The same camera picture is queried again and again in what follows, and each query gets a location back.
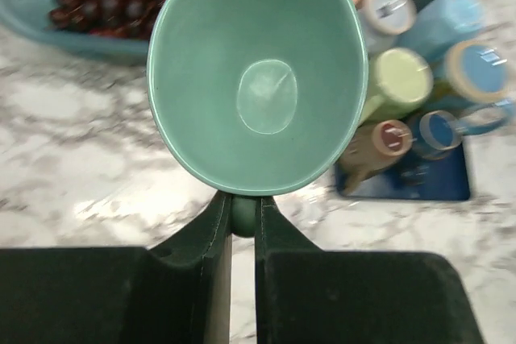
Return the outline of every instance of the dark blue mat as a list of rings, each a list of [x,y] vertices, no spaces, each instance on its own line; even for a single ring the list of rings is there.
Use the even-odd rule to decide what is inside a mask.
[[[416,201],[467,201],[471,197],[468,169],[462,145],[448,157],[428,163],[428,171],[420,185],[407,186],[400,178],[401,162],[389,170],[365,180],[350,198],[398,199]],[[335,165],[335,186],[343,191],[346,174]]]

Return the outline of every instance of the blue plate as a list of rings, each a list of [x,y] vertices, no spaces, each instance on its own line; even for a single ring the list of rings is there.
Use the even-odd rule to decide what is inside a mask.
[[[346,197],[360,199],[398,199],[416,201],[467,201],[471,198],[468,169],[462,145],[448,157],[428,164],[427,174],[420,185],[408,186],[400,179],[400,164],[362,182]],[[335,187],[341,194],[346,174],[335,165]]]
[[[49,29],[47,14],[54,7],[53,0],[0,0],[0,23],[25,38],[80,56],[124,64],[145,63],[147,42]]]

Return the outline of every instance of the red grape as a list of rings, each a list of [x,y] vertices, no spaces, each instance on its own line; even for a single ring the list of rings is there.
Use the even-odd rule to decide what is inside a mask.
[[[120,26],[121,22],[120,18],[117,18],[116,16],[111,16],[109,18],[103,19],[102,24],[108,28],[116,28]]]
[[[60,29],[65,29],[69,25],[70,14],[61,9],[56,8],[48,13],[48,17],[54,26]]]
[[[127,27],[125,26],[120,26],[120,27],[117,27],[113,30],[113,36],[116,37],[116,38],[127,38],[128,35],[127,35]]]
[[[81,0],[56,0],[56,3],[67,10],[73,10],[74,8],[79,7]]]
[[[94,28],[89,32],[91,35],[104,36],[104,30],[101,28]]]
[[[101,8],[104,18],[118,16],[123,10],[121,0],[101,0]]]
[[[161,7],[163,7],[164,3],[166,2],[167,0],[159,0],[158,2],[158,10],[161,10]]]
[[[131,20],[125,27],[127,28],[127,36],[129,38],[136,38],[140,34],[144,22],[142,19]]]
[[[70,15],[69,29],[76,32],[85,32],[89,29],[89,21],[80,9],[76,9]]]
[[[142,0],[130,0],[126,7],[126,16],[129,19],[137,19],[144,16],[145,4]]]
[[[88,0],[82,6],[82,14],[92,22],[96,22],[102,15],[100,5],[97,0]]]
[[[158,1],[157,0],[151,0],[149,2],[145,3],[145,12],[144,12],[144,18],[147,18],[149,15],[156,13],[158,7]]]
[[[143,31],[142,31],[143,39],[151,38],[152,29],[154,28],[155,22],[156,22],[156,19],[150,19],[145,23]]]

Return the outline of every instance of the countertop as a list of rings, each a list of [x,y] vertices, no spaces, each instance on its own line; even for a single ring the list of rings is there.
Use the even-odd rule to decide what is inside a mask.
[[[483,38],[516,64],[516,2],[482,0]],[[81,60],[0,30],[0,246],[153,246],[214,190],[165,149],[144,70]],[[512,81],[512,95],[516,84]],[[433,251],[462,275],[488,343],[516,343],[516,125],[466,140],[474,198],[345,201],[328,174],[277,197],[319,246]],[[231,338],[256,341],[252,241],[235,239]]]

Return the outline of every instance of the grape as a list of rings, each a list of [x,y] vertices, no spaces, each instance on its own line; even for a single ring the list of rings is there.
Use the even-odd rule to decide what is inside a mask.
[[[88,0],[82,6],[82,14],[91,22],[97,21],[101,17],[101,8],[97,0]]]
[[[142,0],[131,0],[126,7],[126,16],[129,19],[141,18],[145,12],[145,5]]]
[[[62,8],[56,8],[48,13],[52,24],[60,29],[65,29],[69,25],[70,14]]]
[[[101,8],[102,16],[107,19],[120,15],[123,10],[123,5],[121,0],[102,0]]]
[[[58,6],[73,10],[81,5],[81,0],[56,0]]]
[[[91,35],[149,40],[166,0],[54,0],[48,13],[58,30]]]
[[[69,29],[76,32],[85,32],[89,29],[89,21],[80,9],[70,15]]]

